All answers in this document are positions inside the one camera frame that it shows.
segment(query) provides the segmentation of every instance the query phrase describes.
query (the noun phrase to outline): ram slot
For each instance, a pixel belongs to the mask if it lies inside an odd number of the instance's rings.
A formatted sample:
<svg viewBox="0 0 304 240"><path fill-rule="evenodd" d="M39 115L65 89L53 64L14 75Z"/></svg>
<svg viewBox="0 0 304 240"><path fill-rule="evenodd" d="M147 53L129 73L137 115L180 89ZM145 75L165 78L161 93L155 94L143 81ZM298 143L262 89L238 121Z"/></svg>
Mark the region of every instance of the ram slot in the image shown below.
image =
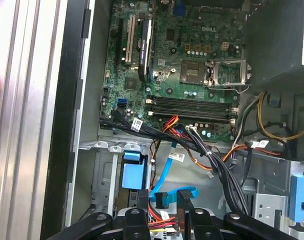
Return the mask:
<svg viewBox="0 0 304 240"><path fill-rule="evenodd" d="M132 62L132 51L133 51L135 29L136 29L136 16L131 15L130 19L128 20L127 45L126 45L126 54L125 54L126 64L131 64Z"/></svg>
<svg viewBox="0 0 304 240"><path fill-rule="evenodd" d="M197 101L189 99L154 97L151 112L154 116L173 116L181 118L211 120L229 123L236 115L232 111L232 104Z"/></svg>
<svg viewBox="0 0 304 240"><path fill-rule="evenodd" d="M211 102L211 101L197 101L180 98L169 97L154 97L153 104L158 107L165 108L186 108L197 110L212 110L218 112L229 112L232 105L229 103Z"/></svg>
<svg viewBox="0 0 304 240"><path fill-rule="evenodd" d="M229 123L230 117L229 114L217 114L211 112L200 112L200 111L190 111L184 109L161 109L161 108L153 108L152 109L153 116L160 116L160 117L172 117L177 115L179 118L184 119L193 119L199 121L216 121L221 123Z"/></svg>

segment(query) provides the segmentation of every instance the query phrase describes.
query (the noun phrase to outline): green circuit board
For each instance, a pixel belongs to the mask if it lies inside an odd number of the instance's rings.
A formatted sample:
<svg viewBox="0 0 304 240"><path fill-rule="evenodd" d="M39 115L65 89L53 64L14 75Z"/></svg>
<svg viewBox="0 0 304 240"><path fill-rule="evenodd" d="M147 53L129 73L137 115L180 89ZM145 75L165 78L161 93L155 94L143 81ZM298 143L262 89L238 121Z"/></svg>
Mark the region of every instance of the green circuit board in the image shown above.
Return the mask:
<svg viewBox="0 0 304 240"><path fill-rule="evenodd" d="M127 52L125 49L129 44L133 16L135 16L135 27L131 60L125 62ZM161 111L161 115L151 114L154 111L151 110L153 104L148 104L148 102L153 101L154 98L165 98L169 101L176 99L178 108L180 105L191 105L195 116L205 107L212 108L212 105L217 103L237 107L240 96L235 91L209 89L204 82L184 82L182 69L189 76L198 76L203 73L200 69L193 69L191 66L200 64L205 66L206 61L213 58L240 58L243 17L243 13L239 11L189 6L186 7L184 16L175 16L170 3L163 5L151 4L149 1L115 1L108 40L101 115L111 118L111 111L118 108L129 121L139 118L161 129L171 116L164 114L165 110ZM146 19L153 19L152 51L150 77L147 82L142 82L138 77L138 65L142 40L141 26L142 21ZM228 43L230 48L227 45L223 48L223 43ZM233 81L240 73L238 66L224 68L225 66L222 65L223 70L218 74L219 80L223 82ZM119 99L126 100L126 104L120 107ZM177 110L179 109L174 106L169 112L175 115ZM227 111L227 109L222 109L220 114L226 115ZM233 140L235 131L233 122L237 118L237 112L229 112L232 120L225 121L212 117L196 117L195 119L184 117L191 114L194 113L187 109L182 117L179 115L180 122L184 125L195 126L205 141L230 142Z"/></svg>

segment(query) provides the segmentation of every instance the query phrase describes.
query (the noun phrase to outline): screw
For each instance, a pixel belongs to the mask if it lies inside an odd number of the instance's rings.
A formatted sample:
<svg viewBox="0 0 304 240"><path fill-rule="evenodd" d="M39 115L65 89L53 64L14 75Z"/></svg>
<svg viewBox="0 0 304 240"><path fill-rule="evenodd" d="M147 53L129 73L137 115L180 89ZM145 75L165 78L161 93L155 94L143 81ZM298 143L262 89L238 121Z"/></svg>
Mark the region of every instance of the screw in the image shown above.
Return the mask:
<svg viewBox="0 0 304 240"><path fill-rule="evenodd" d="M139 212L139 210L137 210L137 209L133 209L133 210L131 211L131 213L132 213L132 214L139 214L140 212Z"/></svg>
<svg viewBox="0 0 304 240"><path fill-rule="evenodd" d="M204 213L204 211L202 209L195 209L195 212L197 214L203 214Z"/></svg>
<svg viewBox="0 0 304 240"><path fill-rule="evenodd" d="M97 220L104 220L104 219L106 219L107 218L107 216L105 216L104 214L100 214L99 216L97 216Z"/></svg>
<svg viewBox="0 0 304 240"><path fill-rule="evenodd" d="M235 214L235 213L231 213L231 214L230 214L230 217L231 217L232 219L234 219L234 220L239 220L239 219L240 219L240 216L237 215L237 214Z"/></svg>

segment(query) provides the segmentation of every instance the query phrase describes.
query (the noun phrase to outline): motherboard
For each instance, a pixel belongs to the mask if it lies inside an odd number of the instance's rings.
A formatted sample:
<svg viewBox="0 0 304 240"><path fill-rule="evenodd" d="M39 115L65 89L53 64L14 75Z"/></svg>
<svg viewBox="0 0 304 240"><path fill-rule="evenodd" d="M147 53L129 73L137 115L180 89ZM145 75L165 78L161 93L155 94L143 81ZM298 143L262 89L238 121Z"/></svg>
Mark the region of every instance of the motherboard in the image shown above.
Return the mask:
<svg viewBox="0 0 304 240"><path fill-rule="evenodd" d="M234 140L245 85L246 12L175 0L116 0L101 116L118 109L162 129L174 115L204 141Z"/></svg>

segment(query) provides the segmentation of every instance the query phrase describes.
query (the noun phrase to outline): cable label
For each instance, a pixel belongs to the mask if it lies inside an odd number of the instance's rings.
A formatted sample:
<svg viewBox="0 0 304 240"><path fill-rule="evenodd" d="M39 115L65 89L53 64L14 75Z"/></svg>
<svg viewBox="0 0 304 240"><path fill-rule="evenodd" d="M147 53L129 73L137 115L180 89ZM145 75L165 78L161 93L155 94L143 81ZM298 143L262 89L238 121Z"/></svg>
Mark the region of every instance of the cable label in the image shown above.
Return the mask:
<svg viewBox="0 0 304 240"><path fill-rule="evenodd" d="M169 216L167 211L160 210L160 214L161 214L162 220L169 220L170 219L170 216Z"/></svg>
<svg viewBox="0 0 304 240"><path fill-rule="evenodd" d="M253 141L251 148L261 148L264 149L268 145L268 140L262 140L262 141Z"/></svg>
<svg viewBox="0 0 304 240"><path fill-rule="evenodd" d="M186 156L185 156L184 154L176 153L176 152L175 152L175 148L174 148L174 150L171 148L171 152L170 152L170 154L168 155L168 158L169 158L169 159L177 160L177 161L179 161L179 162L181 162L181 163L183 163L185 157L186 157Z"/></svg>
<svg viewBox="0 0 304 240"><path fill-rule="evenodd" d="M138 118L134 118L132 126L131 126L131 130L135 131L135 132L139 132L141 127L142 127L143 121L141 121Z"/></svg>

